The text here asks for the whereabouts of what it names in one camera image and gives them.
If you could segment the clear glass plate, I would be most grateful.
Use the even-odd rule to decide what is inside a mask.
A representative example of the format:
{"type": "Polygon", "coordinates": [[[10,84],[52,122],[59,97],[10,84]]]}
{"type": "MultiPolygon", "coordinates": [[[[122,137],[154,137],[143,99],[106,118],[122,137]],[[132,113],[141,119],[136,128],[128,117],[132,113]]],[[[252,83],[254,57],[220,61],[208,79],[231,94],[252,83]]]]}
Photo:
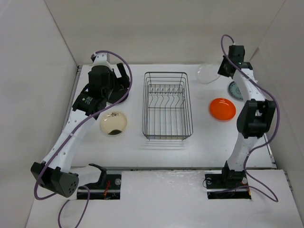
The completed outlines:
{"type": "Polygon", "coordinates": [[[204,85],[216,81],[220,77],[218,69],[219,65],[217,64],[200,65],[196,70],[197,80],[204,85]]]}

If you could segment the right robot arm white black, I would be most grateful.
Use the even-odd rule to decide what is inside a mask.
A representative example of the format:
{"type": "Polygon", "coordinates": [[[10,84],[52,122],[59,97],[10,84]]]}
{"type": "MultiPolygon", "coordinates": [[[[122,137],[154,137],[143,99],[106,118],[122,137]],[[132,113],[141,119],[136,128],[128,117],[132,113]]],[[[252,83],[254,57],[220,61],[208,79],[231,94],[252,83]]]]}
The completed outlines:
{"type": "Polygon", "coordinates": [[[275,101],[263,95],[254,78],[253,68],[244,61],[244,56],[244,46],[229,46],[228,54],[223,56],[218,70],[219,75],[233,79],[244,101],[237,118],[237,142],[217,180],[219,189],[234,189],[242,185],[247,177],[246,163],[249,156],[258,139],[269,131],[276,110],[275,101]]]}

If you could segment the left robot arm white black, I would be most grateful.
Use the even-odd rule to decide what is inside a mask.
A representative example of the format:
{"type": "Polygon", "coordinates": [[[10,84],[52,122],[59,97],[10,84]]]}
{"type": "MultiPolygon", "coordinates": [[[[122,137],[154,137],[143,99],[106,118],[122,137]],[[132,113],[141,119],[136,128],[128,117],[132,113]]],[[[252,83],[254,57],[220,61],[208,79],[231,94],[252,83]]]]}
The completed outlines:
{"type": "Polygon", "coordinates": [[[55,145],[42,160],[34,162],[31,173],[36,179],[34,196],[38,187],[69,198],[78,187],[92,184],[102,188],[106,184],[106,169],[91,163],[82,168],[71,167],[73,158],[86,132],[98,119],[100,113],[122,102],[128,96],[133,75],[127,63],[116,65],[121,77],[106,65],[93,65],[88,72],[88,83],[72,105],[68,121],[55,145]]]}

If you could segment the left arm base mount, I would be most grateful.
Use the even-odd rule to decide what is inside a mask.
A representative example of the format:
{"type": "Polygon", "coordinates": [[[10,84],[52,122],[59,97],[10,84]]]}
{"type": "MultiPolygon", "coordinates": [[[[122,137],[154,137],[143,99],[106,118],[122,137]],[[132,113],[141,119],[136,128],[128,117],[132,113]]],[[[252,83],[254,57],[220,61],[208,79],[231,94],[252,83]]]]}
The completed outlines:
{"type": "Polygon", "coordinates": [[[119,200],[121,193],[122,173],[109,171],[103,184],[90,183],[90,200],[119,200]]]}

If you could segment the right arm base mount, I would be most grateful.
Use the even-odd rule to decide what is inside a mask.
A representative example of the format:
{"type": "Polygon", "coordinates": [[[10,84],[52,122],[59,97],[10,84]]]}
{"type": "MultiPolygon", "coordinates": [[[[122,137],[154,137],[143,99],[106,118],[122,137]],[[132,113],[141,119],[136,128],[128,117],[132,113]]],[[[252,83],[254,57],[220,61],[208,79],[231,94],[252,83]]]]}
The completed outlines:
{"type": "Polygon", "coordinates": [[[206,171],[204,175],[209,200],[251,199],[244,172],[223,174],[222,171],[206,171]]]}

